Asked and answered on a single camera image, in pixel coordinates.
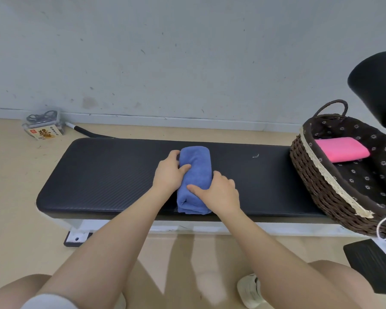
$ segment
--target black cylinder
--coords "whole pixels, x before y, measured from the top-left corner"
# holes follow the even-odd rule
[[[372,55],[357,65],[347,84],[386,128],[386,52]]]

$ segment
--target white strap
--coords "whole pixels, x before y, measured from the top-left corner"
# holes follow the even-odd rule
[[[385,221],[386,221],[386,217],[383,218],[383,219],[377,224],[377,227],[376,227],[376,236],[377,236],[377,238],[380,239],[380,240],[384,240],[384,241],[386,241],[386,239],[381,238],[381,236],[380,236],[380,227],[381,227],[381,225],[383,224],[383,222],[385,222]]]

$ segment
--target pink towel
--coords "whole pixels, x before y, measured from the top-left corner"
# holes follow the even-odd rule
[[[315,140],[332,163],[341,163],[369,157],[369,150],[354,138]]]

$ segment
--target blue towel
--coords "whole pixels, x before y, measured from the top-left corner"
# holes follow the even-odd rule
[[[211,185],[210,151],[204,146],[189,146],[180,151],[180,167],[192,165],[184,175],[180,188],[177,190],[177,211],[179,213],[201,214],[211,213],[200,198],[187,189],[187,185],[194,184],[201,189],[208,189]]]

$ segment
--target hand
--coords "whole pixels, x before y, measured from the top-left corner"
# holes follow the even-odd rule
[[[153,187],[157,187],[159,191],[172,194],[180,187],[183,176],[191,168],[189,164],[179,168],[176,160],[179,154],[180,151],[171,151],[165,160],[159,162],[153,179]]]
[[[214,171],[213,174],[209,189],[202,190],[192,184],[189,184],[187,189],[200,198],[216,215],[240,209],[239,192],[235,188],[235,182],[222,176],[219,171]]]

